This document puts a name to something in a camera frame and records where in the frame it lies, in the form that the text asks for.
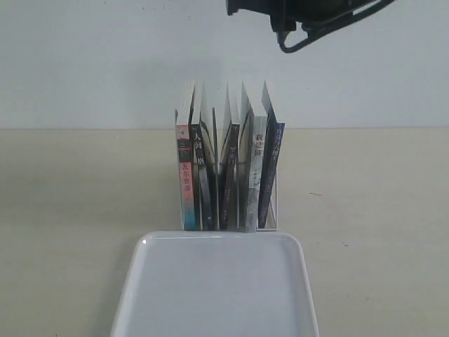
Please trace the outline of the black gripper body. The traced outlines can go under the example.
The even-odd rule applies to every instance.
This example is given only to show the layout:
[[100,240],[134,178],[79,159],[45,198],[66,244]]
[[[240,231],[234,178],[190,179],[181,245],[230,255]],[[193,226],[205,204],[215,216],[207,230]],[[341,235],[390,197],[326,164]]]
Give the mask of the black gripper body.
[[353,23],[351,1],[271,1],[273,32],[293,32],[300,23],[306,33],[331,32]]

